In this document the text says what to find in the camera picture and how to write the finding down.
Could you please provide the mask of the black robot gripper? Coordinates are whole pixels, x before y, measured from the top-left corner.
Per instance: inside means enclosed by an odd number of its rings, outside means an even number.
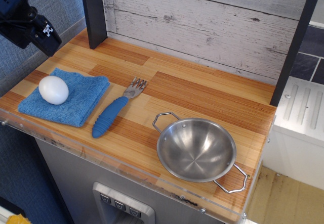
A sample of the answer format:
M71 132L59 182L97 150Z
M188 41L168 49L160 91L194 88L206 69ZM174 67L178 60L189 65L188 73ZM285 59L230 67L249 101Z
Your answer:
M50 21L37 15L28 0L1 0L1 35L24 49L31 42L48 57L59 49L62 40Z

